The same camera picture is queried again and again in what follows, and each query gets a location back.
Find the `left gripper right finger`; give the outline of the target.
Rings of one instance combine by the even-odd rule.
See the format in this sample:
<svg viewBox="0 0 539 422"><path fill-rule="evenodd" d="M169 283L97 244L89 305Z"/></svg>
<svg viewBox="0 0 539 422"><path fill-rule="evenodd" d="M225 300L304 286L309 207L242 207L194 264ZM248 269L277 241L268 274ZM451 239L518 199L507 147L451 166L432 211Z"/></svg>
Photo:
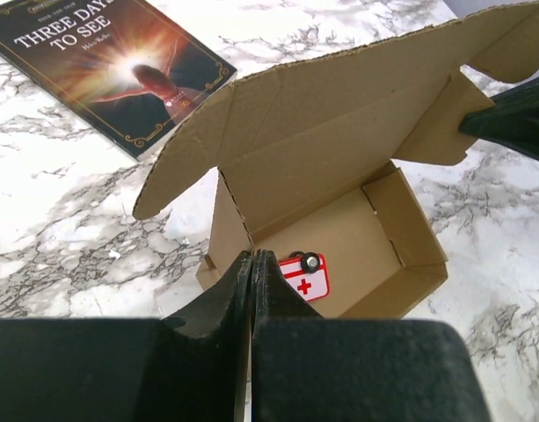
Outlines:
<svg viewBox="0 0 539 422"><path fill-rule="evenodd" d="M466 345L428 320L326 319L284 280L271 251L253 261L255 421L487 421Z"/></svg>

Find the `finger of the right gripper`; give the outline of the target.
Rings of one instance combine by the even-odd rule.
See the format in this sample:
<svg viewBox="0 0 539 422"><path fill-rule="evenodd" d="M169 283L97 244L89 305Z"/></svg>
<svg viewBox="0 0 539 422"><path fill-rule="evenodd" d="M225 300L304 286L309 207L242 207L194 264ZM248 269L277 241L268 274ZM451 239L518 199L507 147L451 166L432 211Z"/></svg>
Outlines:
<svg viewBox="0 0 539 422"><path fill-rule="evenodd" d="M467 114L459 132L539 162L539 77L493 96L492 101L493 107Z"/></svg>

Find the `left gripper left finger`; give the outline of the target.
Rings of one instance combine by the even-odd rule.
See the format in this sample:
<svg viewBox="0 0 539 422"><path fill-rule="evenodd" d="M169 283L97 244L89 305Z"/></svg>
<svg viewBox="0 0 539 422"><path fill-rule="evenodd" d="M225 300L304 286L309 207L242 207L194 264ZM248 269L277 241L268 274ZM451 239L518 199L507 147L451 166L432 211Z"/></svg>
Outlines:
<svg viewBox="0 0 539 422"><path fill-rule="evenodd" d="M251 267L162 319L0 319L0 421L242 420Z"/></svg>

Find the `red toy ambulance car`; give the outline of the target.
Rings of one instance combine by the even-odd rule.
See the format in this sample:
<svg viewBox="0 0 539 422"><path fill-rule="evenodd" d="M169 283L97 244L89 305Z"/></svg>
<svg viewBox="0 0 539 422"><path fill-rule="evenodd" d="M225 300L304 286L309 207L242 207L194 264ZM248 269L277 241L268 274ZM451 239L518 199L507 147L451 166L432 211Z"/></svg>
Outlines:
<svg viewBox="0 0 539 422"><path fill-rule="evenodd" d="M313 251L295 251L279 261L279 268L288 285L306 302L326 297L330 282L325 258Z"/></svg>

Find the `cardboard box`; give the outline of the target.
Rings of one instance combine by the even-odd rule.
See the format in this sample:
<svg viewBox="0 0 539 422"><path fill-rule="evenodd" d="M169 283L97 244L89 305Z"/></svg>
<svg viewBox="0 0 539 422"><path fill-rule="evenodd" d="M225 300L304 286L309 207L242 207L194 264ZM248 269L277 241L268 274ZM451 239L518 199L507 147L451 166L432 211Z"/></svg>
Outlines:
<svg viewBox="0 0 539 422"><path fill-rule="evenodd" d="M502 83L539 69L539 1L228 84L183 122L154 163L133 215L146 220L219 171L208 254L212 286L245 250L324 256L325 317L401 317L447 277L446 257L396 160L452 166L476 137L469 113L494 106L461 71Z"/></svg>

